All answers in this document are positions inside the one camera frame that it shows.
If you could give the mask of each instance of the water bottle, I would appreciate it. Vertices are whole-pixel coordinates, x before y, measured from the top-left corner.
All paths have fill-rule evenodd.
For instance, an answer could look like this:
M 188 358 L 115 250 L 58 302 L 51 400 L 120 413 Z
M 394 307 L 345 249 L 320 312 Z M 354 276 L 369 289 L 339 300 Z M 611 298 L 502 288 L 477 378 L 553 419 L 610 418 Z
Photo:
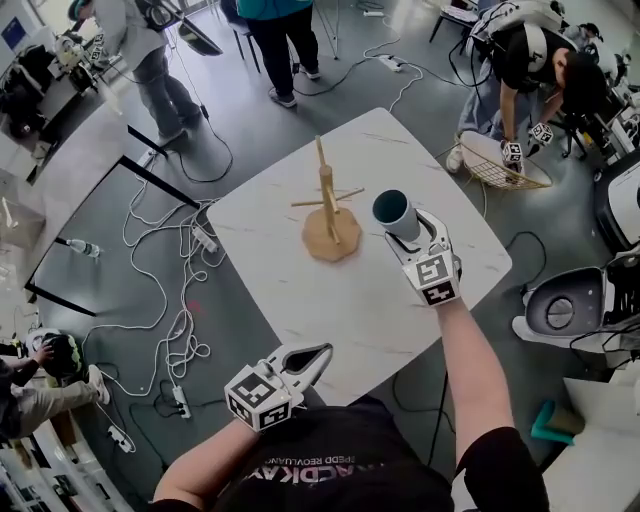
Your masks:
M 67 240 L 67 245 L 74 251 L 89 256 L 90 258 L 97 258 L 100 256 L 100 247 L 95 244 L 90 244 L 84 240 Z

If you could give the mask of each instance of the chair leg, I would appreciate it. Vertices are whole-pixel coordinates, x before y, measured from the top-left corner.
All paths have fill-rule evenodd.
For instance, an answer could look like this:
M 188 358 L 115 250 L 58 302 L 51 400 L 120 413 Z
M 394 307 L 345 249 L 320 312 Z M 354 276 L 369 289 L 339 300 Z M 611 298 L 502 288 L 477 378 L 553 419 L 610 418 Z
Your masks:
M 240 39 L 238 38 L 238 33 L 234 30 L 233 35 L 236 37 L 236 44 L 238 45 L 238 51 L 240 51 L 240 57 L 244 60 L 244 53 L 242 51 L 242 46 L 240 46 Z
M 436 37 L 436 33 L 438 32 L 438 29 L 440 28 L 440 25 L 442 25 L 442 20 L 444 18 L 442 16 L 438 17 L 438 21 L 436 21 L 436 26 L 433 27 L 433 32 L 431 32 L 431 37 L 429 38 L 429 42 L 433 41 L 433 38 Z
M 260 65 L 258 64 L 258 58 L 256 57 L 256 51 L 253 49 L 253 43 L 251 42 L 250 35 L 247 36 L 247 41 L 249 41 L 249 49 L 251 50 L 251 55 L 253 55 L 253 62 L 255 62 L 256 64 L 256 69 L 258 70 L 258 73 L 262 74 L 262 72 L 260 71 Z

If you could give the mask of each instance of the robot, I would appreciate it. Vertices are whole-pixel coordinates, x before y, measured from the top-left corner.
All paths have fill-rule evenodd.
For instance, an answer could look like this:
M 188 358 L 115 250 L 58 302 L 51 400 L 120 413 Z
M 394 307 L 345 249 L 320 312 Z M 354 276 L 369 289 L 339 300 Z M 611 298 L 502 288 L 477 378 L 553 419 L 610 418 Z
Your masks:
M 283 345 L 245 366 L 224 387 L 227 407 L 255 432 L 282 423 L 295 407 L 303 407 L 304 391 L 318 381 L 332 355 L 330 343 Z

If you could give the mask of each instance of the white shirt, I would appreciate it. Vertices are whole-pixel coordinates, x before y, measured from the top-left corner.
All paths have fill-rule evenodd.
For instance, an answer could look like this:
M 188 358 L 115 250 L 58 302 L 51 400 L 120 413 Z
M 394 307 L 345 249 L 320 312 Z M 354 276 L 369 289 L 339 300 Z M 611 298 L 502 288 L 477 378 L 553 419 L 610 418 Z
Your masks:
M 167 36 L 147 27 L 135 0 L 93 0 L 95 19 L 104 32 L 103 50 L 120 53 L 129 69 L 136 69 L 153 50 L 167 44 Z

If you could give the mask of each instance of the wooden mug tree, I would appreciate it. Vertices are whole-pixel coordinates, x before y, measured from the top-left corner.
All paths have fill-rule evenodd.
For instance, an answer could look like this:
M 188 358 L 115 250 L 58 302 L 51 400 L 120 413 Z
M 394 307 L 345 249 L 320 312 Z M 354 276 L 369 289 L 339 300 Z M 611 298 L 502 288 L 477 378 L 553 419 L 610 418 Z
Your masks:
M 316 147 L 320 159 L 322 200 L 292 203 L 291 206 L 322 205 L 321 209 L 314 210 L 307 216 L 302 230 L 302 241 L 314 258 L 338 261 L 356 251 L 362 234 L 353 213 L 347 208 L 340 208 L 338 201 L 359 194 L 364 188 L 336 197 L 333 190 L 333 170 L 324 159 L 322 142 L 318 136 Z

